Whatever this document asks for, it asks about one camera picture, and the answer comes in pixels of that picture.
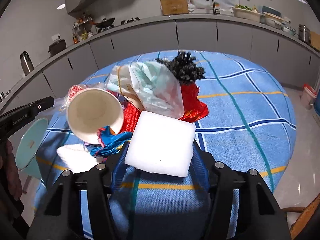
frying pan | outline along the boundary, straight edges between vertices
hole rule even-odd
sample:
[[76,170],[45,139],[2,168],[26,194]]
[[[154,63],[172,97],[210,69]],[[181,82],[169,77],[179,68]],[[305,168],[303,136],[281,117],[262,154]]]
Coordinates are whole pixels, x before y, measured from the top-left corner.
[[110,18],[108,20],[103,20],[100,23],[92,23],[92,24],[95,25],[98,29],[104,29],[112,25],[114,21],[115,21],[115,18]]

metal screw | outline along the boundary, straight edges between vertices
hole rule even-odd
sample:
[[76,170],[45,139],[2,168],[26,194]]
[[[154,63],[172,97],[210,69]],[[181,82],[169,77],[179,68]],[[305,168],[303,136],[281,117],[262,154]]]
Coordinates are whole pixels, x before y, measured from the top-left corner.
[[65,170],[65,171],[63,171],[62,176],[68,177],[70,174],[71,174],[71,171]]
[[97,165],[97,169],[98,169],[98,170],[103,170],[105,167],[106,167],[106,165],[103,164],[103,163],[99,163],[99,164]]
[[224,167],[224,164],[222,162],[216,162],[215,166],[218,168],[218,169],[222,169]]
[[252,176],[256,176],[258,174],[257,170],[255,169],[250,169],[249,170],[249,173],[252,175]]

blue plaid cloth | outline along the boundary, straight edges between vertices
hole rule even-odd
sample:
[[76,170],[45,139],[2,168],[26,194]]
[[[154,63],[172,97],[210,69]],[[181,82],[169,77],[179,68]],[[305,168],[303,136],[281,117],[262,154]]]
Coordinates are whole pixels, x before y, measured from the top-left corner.
[[[167,58],[179,51],[142,54],[111,64],[83,83],[104,82],[115,65]],[[192,51],[204,67],[206,78],[197,82],[199,99],[209,115],[196,125],[196,140],[217,161],[239,171],[257,169],[273,191],[291,158],[296,125],[288,95],[264,68],[241,57]],[[65,116],[55,114],[37,152],[43,176],[35,199],[38,207],[47,187],[66,165],[56,149],[82,143],[69,129]],[[198,239],[208,214],[209,199],[198,186],[193,168],[186,178],[127,169],[121,188],[111,196],[112,215],[122,239]],[[92,239],[86,192],[81,192],[85,236]],[[238,192],[230,220],[229,236],[235,232]]]

person's hand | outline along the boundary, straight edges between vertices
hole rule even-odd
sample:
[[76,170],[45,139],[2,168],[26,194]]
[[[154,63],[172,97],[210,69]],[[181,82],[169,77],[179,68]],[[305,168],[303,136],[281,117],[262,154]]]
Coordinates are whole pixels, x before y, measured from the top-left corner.
[[[8,181],[8,190],[15,200],[19,200],[22,195],[22,185],[21,180],[19,179],[18,168],[14,155],[12,153],[12,144],[7,140],[7,161],[5,164],[5,173],[7,175]],[[3,166],[3,160],[0,156],[0,169]]]

cabinet door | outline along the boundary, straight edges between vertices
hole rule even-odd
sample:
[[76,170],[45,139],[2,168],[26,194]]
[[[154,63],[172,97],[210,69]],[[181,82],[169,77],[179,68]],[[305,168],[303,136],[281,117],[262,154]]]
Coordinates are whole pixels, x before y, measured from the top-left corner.
[[[28,82],[20,92],[18,92],[17,96],[19,98],[20,105],[25,105],[49,96],[55,98],[42,72],[40,72],[36,77],[33,77],[31,81]],[[9,137],[9,140],[15,149],[18,149],[22,136],[32,124],[33,122],[27,124]]]
[[250,61],[264,67],[276,79],[279,77],[277,62],[279,37],[269,31],[252,28],[252,48]]
[[305,83],[309,84],[311,87],[315,87],[319,75],[320,59],[312,52],[310,52],[309,54],[309,64],[305,69]]
[[8,112],[12,109],[15,109],[19,106],[22,106],[17,95],[13,95],[12,97],[13,98],[10,99],[9,103],[3,109],[0,110],[0,115],[5,114],[6,112]]
[[215,20],[176,20],[179,49],[217,51]]
[[43,71],[56,98],[64,97],[75,85],[73,71],[67,57],[62,57]]
[[42,72],[39,72],[37,76],[32,77],[32,79],[20,89],[17,96],[21,105],[25,105],[49,96],[56,98]]
[[116,62],[110,35],[90,41],[90,47],[99,69]]
[[217,20],[217,51],[250,60],[252,28],[241,23]]
[[116,60],[160,50],[179,49],[176,22],[145,24],[111,36]]
[[308,81],[310,51],[292,40],[279,37],[276,79],[283,86],[302,88]]
[[72,66],[73,81],[76,84],[99,70],[89,44],[78,47],[67,54],[67,58]]

